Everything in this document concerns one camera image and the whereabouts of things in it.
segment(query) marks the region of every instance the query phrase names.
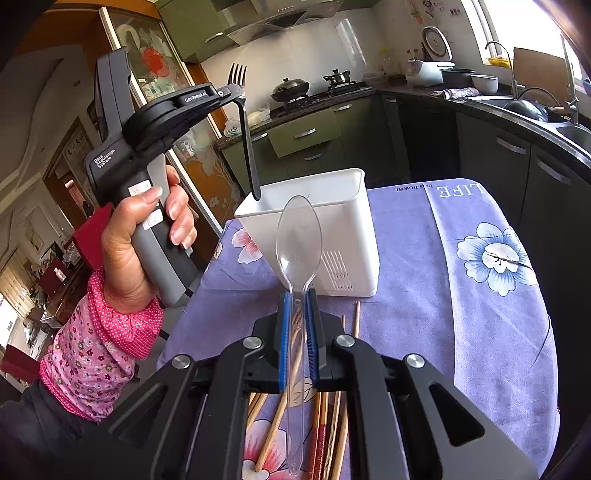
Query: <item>purple tablecloth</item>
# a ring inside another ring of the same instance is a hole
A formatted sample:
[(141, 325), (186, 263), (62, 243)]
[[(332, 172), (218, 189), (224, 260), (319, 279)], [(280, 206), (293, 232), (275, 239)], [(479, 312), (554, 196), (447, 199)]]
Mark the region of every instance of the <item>purple tablecloth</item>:
[[(515, 232), (472, 180), (387, 187), (368, 196), (380, 273), (377, 294), (360, 299), (361, 338), (388, 356), (424, 355), (541, 474), (558, 435), (556, 349), (537, 280)], [(159, 366), (178, 353), (195, 360), (218, 355), (249, 335), (257, 318), (276, 311), (281, 283), (249, 240), (238, 220), (226, 224)], [(354, 300), (321, 297), (319, 303), (324, 311), (346, 314), (350, 331)], [(308, 410), (311, 396), (306, 396)], [(247, 432), (243, 479), (259, 479), (251, 468), (277, 403), (277, 397), (269, 398)], [(288, 478), (284, 448), (280, 430), (264, 466), (271, 480)], [(342, 478), (349, 478), (348, 458)]]

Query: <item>gas stove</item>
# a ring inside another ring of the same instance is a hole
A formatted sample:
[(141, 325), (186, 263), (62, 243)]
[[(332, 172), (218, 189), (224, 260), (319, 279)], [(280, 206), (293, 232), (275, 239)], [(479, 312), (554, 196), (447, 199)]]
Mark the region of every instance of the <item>gas stove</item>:
[(271, 110), (271, 118), (281, 118), (282, 116), (286, 116), (292, 112), (303, 110), (306, 107), (315, 105), (320, 102), (324, 102), (333, 97), (343, 95), (344, 93), (362, 92), (364, 90), (370, 89), (371, 87), (367, 85), (367, 83), (365, 82), (345, 83), (336, 87), (329, 88), (325, 92), (320, 92), (310, 96), (305, 95), (296, 100), (292, 100), (291, 102), (284, 103), (283, 106)]

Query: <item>white wall tile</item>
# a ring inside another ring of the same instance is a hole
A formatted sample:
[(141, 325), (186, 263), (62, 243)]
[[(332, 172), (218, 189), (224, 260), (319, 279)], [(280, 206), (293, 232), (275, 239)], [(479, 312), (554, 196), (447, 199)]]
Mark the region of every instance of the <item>white wall tile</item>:
[[(298, 25), (230, 48), (202, 63), (215, 86), (225, 85), (232, 63), (248, 66), (246, 107), (252, 111), (279, 105), (271, 98), (273, 89), (284, 78), (309, 82), (309, 94), (326, 91), (325, 75), (333, 69), (351, 70), (354, 80), (365, 72), (381, 68), (379, 48), (386, 45), (370, 8), (338, 12), (334, 17)], [(235, 105), (224, 107), (230, 118), (237, 118)]]

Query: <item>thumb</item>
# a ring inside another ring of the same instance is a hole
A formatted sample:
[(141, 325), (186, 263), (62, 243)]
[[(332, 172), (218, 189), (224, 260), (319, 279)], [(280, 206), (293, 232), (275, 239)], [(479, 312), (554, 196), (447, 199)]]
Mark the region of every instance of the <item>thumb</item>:
[(162, 187), (156, 186), (139, 195), (121, 200), (109, 222), (111, 240), (130, 243), (136, 226), (152, 213), (161, 196)]

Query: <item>cutting board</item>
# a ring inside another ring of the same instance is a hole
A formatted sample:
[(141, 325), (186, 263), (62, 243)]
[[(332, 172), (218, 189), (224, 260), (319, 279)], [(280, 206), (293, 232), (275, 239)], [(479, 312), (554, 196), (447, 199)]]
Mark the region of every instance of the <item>cutting board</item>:
[[(566, 102), (570, 100), (569, 71), (564, 59), (526, 48), (515, 48), (514, 55), (513, 68), (517, 83), (527, 88), (540, 87), (548, 90), (562, 106), (567, 106)], [(525, 96), (544, 105), (554, 106), (552, 98), (544, 92), (527, 92)]]

